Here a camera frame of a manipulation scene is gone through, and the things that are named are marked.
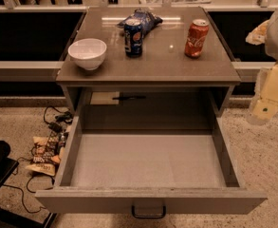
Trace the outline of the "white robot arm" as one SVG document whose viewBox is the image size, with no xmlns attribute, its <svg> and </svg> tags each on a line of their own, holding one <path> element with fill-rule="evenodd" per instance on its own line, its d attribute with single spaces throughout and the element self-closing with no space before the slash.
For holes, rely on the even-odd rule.
<svg viewBox="0 0 278 228">
<path fill-rule="evenodd" d="M 275 60 L 272 68 L 260 69 L 247 116 L 250 124 L 263 125 L 278 112 L 278 10 L 250 32 L 246 42 L 264 44 L 265 53 Z"/>
</svg>

